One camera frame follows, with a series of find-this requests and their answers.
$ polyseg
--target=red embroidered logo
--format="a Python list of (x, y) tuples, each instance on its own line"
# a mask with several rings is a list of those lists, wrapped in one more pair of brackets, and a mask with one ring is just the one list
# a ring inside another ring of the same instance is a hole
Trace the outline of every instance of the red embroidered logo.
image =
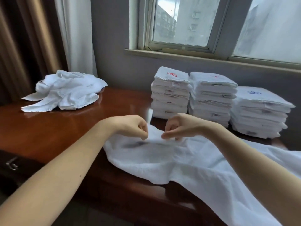
[(175, 76), (175, 77), (177, 77), (177, 75), (176, 74), (174, 74), (174, 73), (171, 73), (171, 72), (167, 72), (168, 74), (170, 74), (170, 75), (172, 75), (172, 76)]

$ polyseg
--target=forearm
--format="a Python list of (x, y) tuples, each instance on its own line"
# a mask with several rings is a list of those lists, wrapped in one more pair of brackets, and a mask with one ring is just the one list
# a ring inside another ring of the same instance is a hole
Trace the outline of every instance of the forearm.
[(221, 125), (213, 124), (204, 136), (216, 145), (252, 194), (274, 217), (283, 225), (299, 225), (299, 178)]
[(94, 126), (35, 173), (0, 207), (0, 225), (51, 225), (112, 133)]

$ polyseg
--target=blue embroidered logo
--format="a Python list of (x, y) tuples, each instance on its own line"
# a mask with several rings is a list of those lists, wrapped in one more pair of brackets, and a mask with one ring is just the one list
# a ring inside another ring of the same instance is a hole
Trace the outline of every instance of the blue embroidered logo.
[(255, 92), (255, 91), (248, 91), (248, 93), (250, 93), (250, 94), (262, 94), (262, 93), (260, 93), (260, 92)]

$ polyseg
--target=window pane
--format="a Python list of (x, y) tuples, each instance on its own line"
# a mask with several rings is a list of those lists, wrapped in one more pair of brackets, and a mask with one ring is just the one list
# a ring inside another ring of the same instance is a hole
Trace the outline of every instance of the window pane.
[(301, 63), (301, 0), (253, 0), (234, 55)]
[(153, 40), (207, 46), (219, 0), (157, 0)]

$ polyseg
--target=brown curtain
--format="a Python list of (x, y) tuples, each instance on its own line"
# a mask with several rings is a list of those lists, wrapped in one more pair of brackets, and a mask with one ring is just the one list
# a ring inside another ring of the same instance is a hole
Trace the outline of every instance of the brown curtain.
[(58, 69), (68, 67), (54, 0), (0, 0), (0, 105)]

